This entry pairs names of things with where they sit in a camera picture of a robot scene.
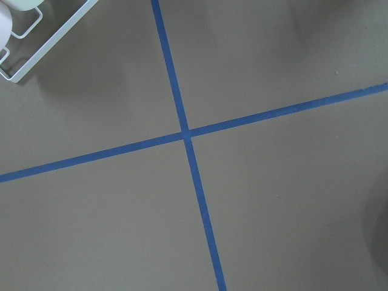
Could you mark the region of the pink plastic cup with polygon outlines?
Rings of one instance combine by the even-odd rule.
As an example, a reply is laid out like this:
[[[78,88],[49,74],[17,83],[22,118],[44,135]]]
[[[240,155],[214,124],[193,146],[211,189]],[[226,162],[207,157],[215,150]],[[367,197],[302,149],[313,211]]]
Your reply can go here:
[[[0,46],[1,46],[1,49],[3,49],[6,46],[8,40],[11,36],[13,23],[12,23],[12,15],[10,13],[10,10],[3,2],[1,2],[0,9],[1,9],[1,18],[0,18],[0,21],[1,21],[1,23],[0,23],[1,43],[0,43]]]

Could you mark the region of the pale green plastic cup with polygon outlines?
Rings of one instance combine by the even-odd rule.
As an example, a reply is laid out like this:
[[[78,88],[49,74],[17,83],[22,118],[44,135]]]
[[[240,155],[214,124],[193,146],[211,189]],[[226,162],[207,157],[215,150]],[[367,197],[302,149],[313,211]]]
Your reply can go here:
[[[29,11],[37,8],[44,0],[2,0],[8,7],[17,11]]]

